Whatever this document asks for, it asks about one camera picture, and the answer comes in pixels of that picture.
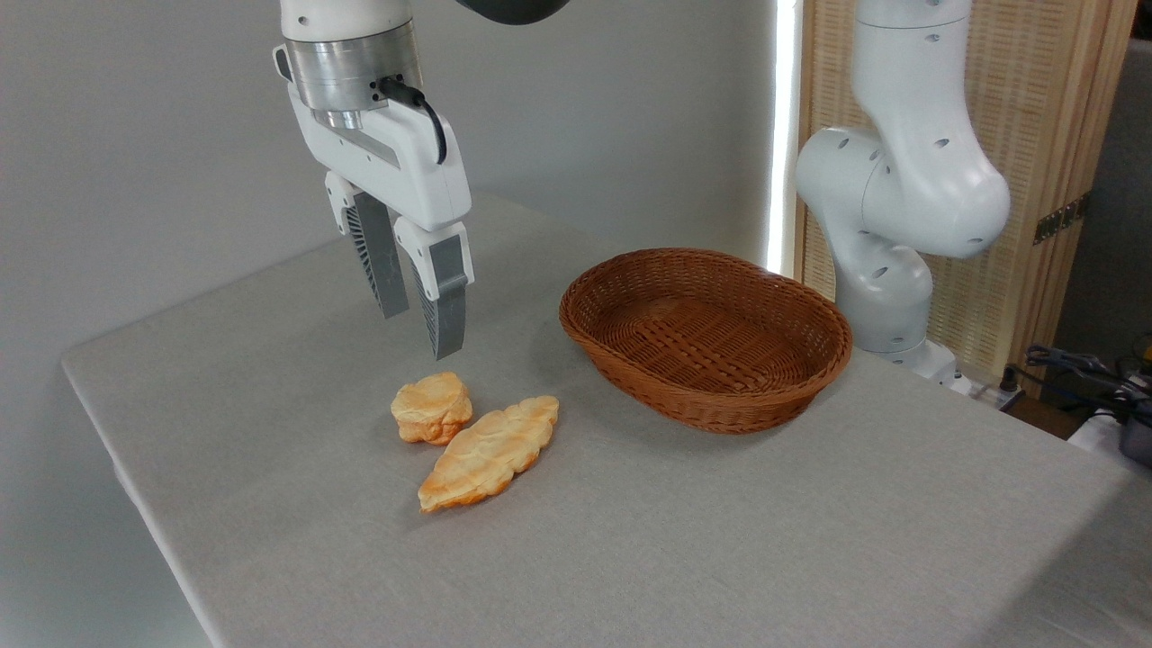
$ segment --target light strip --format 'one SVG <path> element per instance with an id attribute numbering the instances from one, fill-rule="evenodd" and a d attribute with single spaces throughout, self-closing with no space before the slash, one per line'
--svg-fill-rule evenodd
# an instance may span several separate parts
<path id="1" fill-rule="evenodd" d="M 768 176 L 768 217 L 765 224 L 764 266 L 791 274 L 796 235 L 796 167 L 799 113 L 801 15 L 804 0 L 779 0 L 775 15 L 773 66 L 772 157 Z"/>

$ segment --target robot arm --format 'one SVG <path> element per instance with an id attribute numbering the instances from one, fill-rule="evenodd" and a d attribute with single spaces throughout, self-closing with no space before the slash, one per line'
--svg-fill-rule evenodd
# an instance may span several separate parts
<path id="1" fill-rule="evenodd" d="M 458 0 L 506 24 L 543 20 L 568 0 Z M 464 337 L 475 281 L 461 219 L 471 193 L 452 125 L 420 91 L 408 0 L 281 0 L 274 59 L 325 186 L 385 317 L 408 309 L 396 244 L 419 284 L 437 360 Z"/>
<path id="2" fill-rule="evenodd" d="M 964 101 L 971 5 L 859 0 L 852 90 L 877 130 L 821 130 L 796 168 L 856 344 L 943 384 L 955 357 L 926 340 L 932 276 L 916 253 L 975 256 L 1009 211 Z"/>

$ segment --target wicker basket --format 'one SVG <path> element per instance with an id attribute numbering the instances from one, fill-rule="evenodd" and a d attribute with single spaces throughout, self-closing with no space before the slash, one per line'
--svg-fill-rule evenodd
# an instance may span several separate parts
<path id="1" fill-rule="evenodd" d="M 589 270 L 564 293 L 560 322 L 612 384 L 669 419 L 727 435 L 798 416 L 852 346 L 848 322 L 816 291 L 684 248 Z"/>

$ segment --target pastry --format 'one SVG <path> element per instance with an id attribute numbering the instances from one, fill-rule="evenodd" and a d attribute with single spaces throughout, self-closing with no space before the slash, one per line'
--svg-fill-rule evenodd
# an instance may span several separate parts
<path id="1" fill-rule="evenodd" d="M 420 487 L 420 511 L 475 504 L 508 488 L 552 440 L 560 401 L 541 395 L 490 412 L 460 432 Z"/>
<path id="2" fill-rule="evenodd" d="M 400 425 L 400 438 L 408 443 L 446 445 L 472 420 L 472 401 L 460 377 L 445 371 L 400 387 L 392 415 Z"/>

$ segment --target bamboo panel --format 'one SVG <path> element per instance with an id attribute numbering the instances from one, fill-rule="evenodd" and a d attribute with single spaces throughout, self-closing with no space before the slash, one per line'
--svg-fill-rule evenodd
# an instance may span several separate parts
<path id="1" fill-rule="evenodd" d="M 964 362 L 999 372 L 1048 333 L 1041 319 L 1052 323 L 1054 336 L 1078 227 L 1040 246 L 1032 244 L 1033 233 L 1039 218 L 1091 183 L 1127 43 L 1116 37 L 1116 24 L 1126 12 L 1130 23 L 1135 1 L 1053 0 L 1043 10 L 1033 2 L 975 2 L 969 112 L 988 158 L 1008 180 L 1013 211 L 984 255 L 926 257 L 935 279 L 929 336 Z M 855 1 L 809 5 L 802 138 L 828 126 L 867 127 L 850 92 Z M 798 276 L 831 297 L 835 276 L 823 234 L 806 211 L 798 218 Z"/>

